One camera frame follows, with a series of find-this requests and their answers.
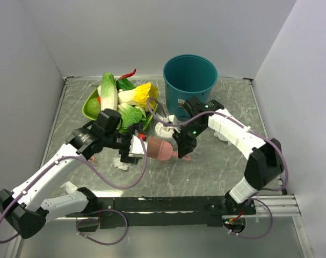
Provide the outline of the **pink hand brush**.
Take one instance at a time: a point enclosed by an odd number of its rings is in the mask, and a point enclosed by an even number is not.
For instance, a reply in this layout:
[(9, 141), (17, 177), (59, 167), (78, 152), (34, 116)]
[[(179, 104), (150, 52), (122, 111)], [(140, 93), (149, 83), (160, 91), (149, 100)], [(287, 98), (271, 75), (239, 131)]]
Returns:
[(172, 157), (178, 158), (178, 153), (173, 150), (173, 146), (165, 140), (149, 136), (147, 144), (147, 155), (150, 158), (159, 161), (167, 161)]

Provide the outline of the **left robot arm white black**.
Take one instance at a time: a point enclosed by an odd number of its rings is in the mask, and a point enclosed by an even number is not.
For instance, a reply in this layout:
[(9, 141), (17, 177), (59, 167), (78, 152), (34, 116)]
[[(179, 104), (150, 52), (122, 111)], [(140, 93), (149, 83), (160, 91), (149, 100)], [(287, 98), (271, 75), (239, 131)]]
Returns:
[(98, 198), (86, 187), (59, 198), (48, 199), (47, 195), (81, 163), (100, 175), (89, 159), (104, 148), (117, 149), (122, 162), (137, 164), (147, 152), (147, 144), (139, 138), (143, 125), (135, 123), (121, 132), (122, 122), (120, 113), (105, 109), (96, 120), (73, 130), (57, 153), (33, 176), (11, 191), (0, 191), (1, 218), (17, 235), (28, 239), (58, 217), (97, 213)]

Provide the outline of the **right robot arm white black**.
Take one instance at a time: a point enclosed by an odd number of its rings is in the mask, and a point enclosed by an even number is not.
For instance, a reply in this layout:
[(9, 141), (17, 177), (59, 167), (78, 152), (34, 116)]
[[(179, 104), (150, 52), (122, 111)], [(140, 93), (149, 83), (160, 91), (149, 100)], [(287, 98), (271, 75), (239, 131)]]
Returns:
[(231, 214), (238, 214), (248, 198), (263, 190), (285, 169), (281, 158), (281, 145), (276, 139), (262, 139), (248, 126), (235, 119), (216, 100), (201, 103), (197, 97), (186, 101), (184, 110), (191, 117), (186, 124), (174, 130), (172, 137), (177, 143), (181, 159), (193, 152), (197, 136), (210, 128), (234, 145), (246, 158), (243, 178), (224, 196), (223, 206)]

